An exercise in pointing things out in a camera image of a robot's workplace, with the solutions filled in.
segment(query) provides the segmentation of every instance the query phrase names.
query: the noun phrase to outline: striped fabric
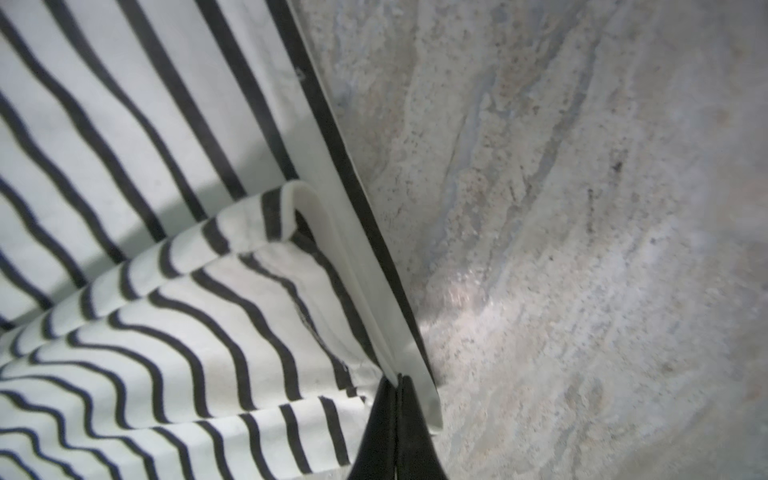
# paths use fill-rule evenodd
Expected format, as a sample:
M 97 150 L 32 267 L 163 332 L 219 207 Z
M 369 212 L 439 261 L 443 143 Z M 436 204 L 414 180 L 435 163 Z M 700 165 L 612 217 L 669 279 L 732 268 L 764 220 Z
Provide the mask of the striped fabric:
M 0 478 L 335 468 L 382 374 L 441 428 L 285 0 L 3 0 L 0 33 Z
M 381 370 L 341 276 L 281 218 L 297 190 L 312 195 L 294 181 L 242 200 L 0 337 L 2 477 L 349 464 L 368 415 L 357 387 Z

